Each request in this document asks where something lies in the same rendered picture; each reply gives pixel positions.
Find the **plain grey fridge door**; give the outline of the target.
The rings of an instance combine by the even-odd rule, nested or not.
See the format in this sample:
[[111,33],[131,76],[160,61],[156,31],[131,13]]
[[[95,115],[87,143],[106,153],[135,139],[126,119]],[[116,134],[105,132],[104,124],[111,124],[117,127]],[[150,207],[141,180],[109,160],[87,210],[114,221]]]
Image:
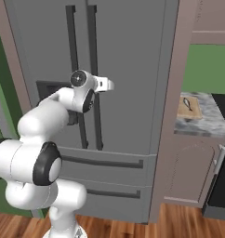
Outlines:
[[97,7],[98,73],[114,82],[100,95],[104,150],[147,154],[165,0],[88,0]]

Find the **grey fridge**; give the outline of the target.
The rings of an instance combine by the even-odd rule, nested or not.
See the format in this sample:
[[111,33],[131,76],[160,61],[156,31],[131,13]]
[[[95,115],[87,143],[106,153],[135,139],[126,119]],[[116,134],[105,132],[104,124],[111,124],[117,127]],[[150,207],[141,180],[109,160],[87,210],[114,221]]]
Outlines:
[[82,183],[80,214],[145,223],[179,0],[5,0],[32,105],[82,69],[114,89],[97,96],[86,132],[55,137],[60,175]]

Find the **black fridge dispenser panel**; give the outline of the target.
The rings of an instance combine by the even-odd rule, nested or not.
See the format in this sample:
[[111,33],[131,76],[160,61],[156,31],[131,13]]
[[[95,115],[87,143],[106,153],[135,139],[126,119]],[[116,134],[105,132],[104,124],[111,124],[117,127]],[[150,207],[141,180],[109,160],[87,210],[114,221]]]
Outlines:
[[55,93],[62,87],[70,87],[71,85],[67,82],[37,81],[36,86],[39,95],[39,102],[41,102],[43,99]]

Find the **pink fridge surround panel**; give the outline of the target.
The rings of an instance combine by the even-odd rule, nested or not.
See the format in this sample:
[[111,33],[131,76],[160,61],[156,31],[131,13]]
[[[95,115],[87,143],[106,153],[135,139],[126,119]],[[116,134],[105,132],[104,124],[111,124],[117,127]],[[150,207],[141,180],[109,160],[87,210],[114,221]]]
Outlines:
[[26,113],[31,109],[31,103],[4,0],[0,0],[0,37],[6,53],[7,63],[11,72],[14,87],[17,92],[20,108],[23,113]]
[[183,74],[192,38],[193,21],[199,0],[179,0],[170,68],[167,74],[165,108],[157,163],[152,190],[150,222],[155,223],[165,194],[170,150],[173,146],[174,125],[177,118]]

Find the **dark grey fish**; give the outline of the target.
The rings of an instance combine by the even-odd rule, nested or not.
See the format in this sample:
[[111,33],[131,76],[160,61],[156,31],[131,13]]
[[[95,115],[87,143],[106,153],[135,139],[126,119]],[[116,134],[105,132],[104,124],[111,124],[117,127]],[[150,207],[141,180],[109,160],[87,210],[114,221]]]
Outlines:
[[186,105],[186,107],[189,109],[189,111],[192,112],[191,104],[187,98],[183,98],[183,103]]

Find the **grey fridge door with dispenser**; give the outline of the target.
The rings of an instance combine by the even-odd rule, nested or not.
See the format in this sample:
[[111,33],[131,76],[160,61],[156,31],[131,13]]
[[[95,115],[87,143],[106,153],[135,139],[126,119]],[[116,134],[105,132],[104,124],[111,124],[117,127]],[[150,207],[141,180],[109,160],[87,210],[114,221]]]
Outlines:
[[91,70],[86,0],[5,0],[5,4],[33,106],[39,101],[37,81],[70,83],[66,6],[75,6],[78,69]]

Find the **wooden cutting board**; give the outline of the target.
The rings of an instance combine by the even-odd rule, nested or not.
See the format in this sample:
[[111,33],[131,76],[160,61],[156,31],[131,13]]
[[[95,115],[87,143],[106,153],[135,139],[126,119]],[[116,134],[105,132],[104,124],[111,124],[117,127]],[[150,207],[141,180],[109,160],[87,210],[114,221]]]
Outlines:
[[[183,98],[187,98],[191,104],[192,112],[186,107],[183,103]],[[186,119],[202,119],[202,112],[199,105],[199,101],[196,97],[181,96],[179,99],[179,107],[177,117],[186,118]]]

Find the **low grey fridge drawer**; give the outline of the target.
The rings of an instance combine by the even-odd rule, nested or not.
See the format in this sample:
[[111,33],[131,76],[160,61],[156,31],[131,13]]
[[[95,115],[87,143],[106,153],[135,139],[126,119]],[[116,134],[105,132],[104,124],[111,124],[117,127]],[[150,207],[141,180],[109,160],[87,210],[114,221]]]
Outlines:
[[86,203],[79,213],[96,218],[115,219],[133,223],[147,223],[150,214],[152,187],[129,186],[83,180],[87,189],[106,192],[140,191],[140,199],[87,194]]

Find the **pink base cupboard door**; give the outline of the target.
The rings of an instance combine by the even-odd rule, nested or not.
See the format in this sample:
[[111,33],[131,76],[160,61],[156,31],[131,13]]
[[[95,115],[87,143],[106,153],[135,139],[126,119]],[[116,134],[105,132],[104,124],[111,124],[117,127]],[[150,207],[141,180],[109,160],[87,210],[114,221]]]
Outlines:
[[164,202],[201,208],[225,139],[174,135],[169,143]]

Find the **black oven range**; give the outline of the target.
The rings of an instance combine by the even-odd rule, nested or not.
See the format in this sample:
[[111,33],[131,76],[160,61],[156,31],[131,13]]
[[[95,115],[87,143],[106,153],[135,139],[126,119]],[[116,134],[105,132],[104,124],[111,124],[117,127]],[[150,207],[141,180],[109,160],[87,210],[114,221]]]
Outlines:
[[[213,94],[212,97],[225,119],[225,95]],[[218,160],[217,170],[206,196],[202,214],[205,218],[225,220],[225,153]]]

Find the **pink wall cupboard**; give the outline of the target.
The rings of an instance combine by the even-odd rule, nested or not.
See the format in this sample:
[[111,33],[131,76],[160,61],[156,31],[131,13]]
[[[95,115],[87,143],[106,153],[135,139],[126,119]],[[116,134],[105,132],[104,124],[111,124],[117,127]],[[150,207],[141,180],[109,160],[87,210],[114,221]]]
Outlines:
[[191,43],[225,46],[225,0],[199,0]]

